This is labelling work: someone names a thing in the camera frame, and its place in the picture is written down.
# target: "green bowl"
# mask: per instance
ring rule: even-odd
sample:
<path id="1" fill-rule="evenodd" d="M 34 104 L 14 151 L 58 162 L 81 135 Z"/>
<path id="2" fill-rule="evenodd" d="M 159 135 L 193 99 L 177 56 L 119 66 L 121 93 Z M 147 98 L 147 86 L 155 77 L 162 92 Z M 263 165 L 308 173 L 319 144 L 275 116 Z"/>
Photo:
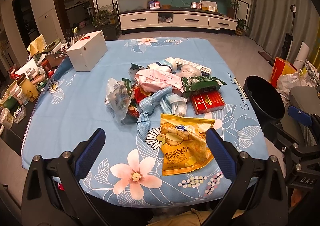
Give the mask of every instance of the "green bowl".
<path id="1" fill-rule="evenodd" d="M 7 85 L 4 90 L 1 93 L 1 97 L 2 97 L 2 106 L 4 108 L 7 108 L 9 110 L 13 109 L 13 107 L 16 105 L 17 100 L 10 94 L 10 90 L 13 88 L 13 86 L 17 83 L 17 81 L 14 81 L 11 85 Z M 4 99 L 3 96 L 8 93 L 9 96 L 7 97 L 7 99 Z"/>

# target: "plastic storage box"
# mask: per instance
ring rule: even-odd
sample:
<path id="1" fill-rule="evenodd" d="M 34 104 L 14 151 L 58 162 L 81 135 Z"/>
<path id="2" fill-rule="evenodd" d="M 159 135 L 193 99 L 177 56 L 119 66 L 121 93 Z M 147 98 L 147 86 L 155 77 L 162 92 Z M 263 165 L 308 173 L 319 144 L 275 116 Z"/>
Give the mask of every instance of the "plastic storage box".
<path id="1" fill-rule="evenodd" d="M 148 8 L 148 0 L 117 0 L 117 2 L 119 12 Z"/>

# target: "cabinet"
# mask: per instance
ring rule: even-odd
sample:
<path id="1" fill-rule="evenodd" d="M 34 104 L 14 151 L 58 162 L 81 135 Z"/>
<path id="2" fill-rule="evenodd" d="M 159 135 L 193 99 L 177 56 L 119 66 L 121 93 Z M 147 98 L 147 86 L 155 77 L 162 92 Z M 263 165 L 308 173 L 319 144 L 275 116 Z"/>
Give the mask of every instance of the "cabinet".
<path id="1" fill-rule="evenodd" d="M 159 23 L 158 16 L 171 16 L 172 21 Z M 226 16 L 212 12 L 199 12 L 191 9 L 172 10 L 140 10 L 137 12 L 120 13 L 121 30 L 125 33 L 130 29 L 159 28 L 159 30 L 172 30 L 175 28 L 204 28 L 212 30 L 228 29 L 229 34 L 236 30 L 237 21 Z"/>
<path id="2" fill-rule="evenodd" d="M 37 23 L 39 33 L 43 35 L 47 45 L 58 38 L 52 18 L 53 12 L 55 12 L 55 9 L 49 10 L 47 13 L 43 14 L 38 18 Z"/>
<path id="3" fill-rule="evenodd" d="M 120 15 L 121 27 L 139 28 L 139 26 L 157 25 L 158 13 L 137 13 L 126 16 Z"/>

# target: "doorway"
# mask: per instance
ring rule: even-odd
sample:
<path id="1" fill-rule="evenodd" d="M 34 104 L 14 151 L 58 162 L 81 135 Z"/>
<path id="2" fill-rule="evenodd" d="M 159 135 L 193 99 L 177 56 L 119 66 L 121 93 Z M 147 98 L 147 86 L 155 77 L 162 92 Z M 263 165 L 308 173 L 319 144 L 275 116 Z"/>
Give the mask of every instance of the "doorway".
<path id="1" fill-rule="evenodd" d="M 22 41 L 25 48 L 28 48 L 30 43 L 40 35 L 30 0 L 13 0 L 12 7 Z"/>

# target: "white drawer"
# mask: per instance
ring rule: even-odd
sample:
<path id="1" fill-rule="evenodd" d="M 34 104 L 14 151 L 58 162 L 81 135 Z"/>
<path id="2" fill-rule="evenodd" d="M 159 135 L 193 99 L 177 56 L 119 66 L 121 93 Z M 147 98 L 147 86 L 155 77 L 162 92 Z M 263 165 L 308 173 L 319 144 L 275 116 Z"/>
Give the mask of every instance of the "white drawer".
<path id="1" fill-rule="evenodd" d="M 208 26 L 209 17 L 192 14 L 174 14 L 173 23 L 188 26 Z"/>
<path id="2" fill-rule="evenodd" d="M 232 20 L 228 20 L 228 19 L 223 19 L 223 18 L 210 17 L 209 27 L 236 30 L 237 22 L 232 21 Z"/>
<path id="3" fill-rule="evenodd" d="M 120 15 L 121 27 L 139 27 L 146 25 L 155 25 L 158 24 L 158 13 L 149 12 L 149 13 L 138 13 L 131 15 Z"/>

